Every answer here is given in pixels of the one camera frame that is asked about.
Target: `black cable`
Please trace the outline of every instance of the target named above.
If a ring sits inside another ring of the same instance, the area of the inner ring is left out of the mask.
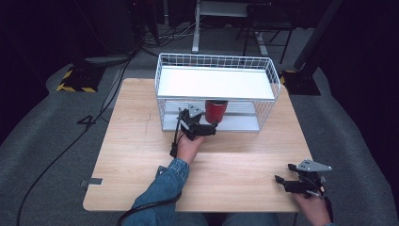
[[[120,76],[119,76],[119,77],[117,78],[117,80],[115,80],[115,82],[112,84],[112,86],[111,86],[111,88],[109,89],[108,94],[107,94],[106,96],[109,96],[109,93],[111,92],[111,90],[112,90],[112,88],[115,86],[115,84],[117,84],[117,82],[118,82],[118,86],[115,88],[115,92],[114,92],[114,94],[112,95],[111,100],[109,100],[108,105],[107,105],[106,107],[104,107],[106,98],[105,98],[104,101],[103,101],[102,107],[101,107],[101,109],[100,109],[100,115],[101,115],[101,118],[102,118],[104,121],[106,121],[106,122],[109,122],[109,121],[103,118],[103,112],[109,107],[109,105],[110,105],[111,102],[114,100],[115,96],[117,95],[118,89],[120,88],[120,84],[121,84],[122,78],[123,78],[123,76],[124,76],[124,72],[126,71],[126,68],[127,68],[127,66],[129,65],[129,63],[131,62],[131,60],[132,60],[132,59],[130,58],[130,59],[129,59],[125,64],[123,64],[122,67],[120,68]]]
[[[180,199],[180,197],[182,197],[182,192],[180,192],[176,197],[174,197],[172,199],[169,199],[169,200],[164,200],[164,201],[159,201],[159,202],[151,202],[151,203],[143,204],[143,205],[140,205],[140,206],[135,207],[133,209],[130,209],[130,210],[126,211],[122,216],[120,216],[120,218],[118,219],[118,222],[117,222],[117,226],[120,226],[121,223],[127,217],[131,216],[134,213],[137,213],[139,211],[146,210],[146,209],[149,209],[149,208],[153,208],[153,207],[156,207],[156,206],[177,202]]]
[[[132,61],[133,56],[131,56],[129,58],[129,60],[123,65],[123,70],[121,72],[121,74],[124,74],[124,72],[126,71],[127,65]],[[39,182],[39,180],[43,177],[43,175],[48,171],[49,168],[51,168],[54,163],[62,156],[64,155],[64,153],[66,153],[87,131],[88,129],[96,123],[96,121],[103,115],[103,113],[105,112],[105,110],[109,107],[109,105],[111,104],[112,100],[115,98],[116,96],[116,91],[114,92],[114,95],[111,97],[111,100],[108,102],[108,104],[105,106],[105,108],[103,108],[99,115],[94,119],[94,121],[92,121],[90,124],[88,124],[88,126],[86,127],[86,129],[64,150],[62,151],[47,167],[46,169],[39,175],[39,177],[35,180],[35,182],[29,187],[29,189],[27,190],[27,192],[24,195],[23,200],[21,201],[20,207],[18,209],[18,214],[17,214],[17,226],[20,226],[20,221],[21,221],[21,214],[24,208],[24,203],[26,202],[27,197],[29,196],[30,192],[32,191],[32,189],[35,187],[35,185]]]
[[[293,222],[293,226],[296,226],[296,219],[298,218],[298,213],[295,213],[294,215],[294,222]]]

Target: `wooden table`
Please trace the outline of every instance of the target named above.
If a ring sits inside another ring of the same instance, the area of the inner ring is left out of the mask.
[[[167,166],[174,132],[162,132],[154,80],[123,81],[105,134],[84,207],[123,211],[153,181],[158,166]],[[260,133],[217,132],[206,137],[191,165],[178,211],[296,212],[298,207],[274,175],[297,180],[287,169],[311,154],[288,93],[281,87]]]

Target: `white shelf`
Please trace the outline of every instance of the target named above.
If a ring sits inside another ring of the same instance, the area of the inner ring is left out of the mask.
[[[163,66],[158,98],[275,100],[265,70]]]

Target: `wire rack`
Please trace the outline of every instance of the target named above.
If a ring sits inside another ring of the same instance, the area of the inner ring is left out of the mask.
[[[273,97],[267,100],[262,98],[245,100],[237,97],[228,98],[226,120],[224,118],[223,122],[219,124],[219,131],[259,132],[265,124],[267,116],[277,101],[280,92],[278,74],[272,60],[268,57],[161,54],[158,58],[155,75],[155,90],[164,131],[175,129],[179,108],[185,108],[188,104],[192,104],[203,109],[203,101],[206,100],[198,96],[168,98],[158,96],[163,69],[167,68],[167,66],[193,70],[216,69],[223,72],[242,72],[243,74],[251,70],[264,73]]]

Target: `white wire basket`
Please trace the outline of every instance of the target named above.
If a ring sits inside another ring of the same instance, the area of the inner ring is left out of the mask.
[[[155,92],[163,131],[176,129],[179,108],[228,101],[217,131],[259,132],[280,92],[268,57],[161,54]],[[201,117],[199,123],[208,123]]]

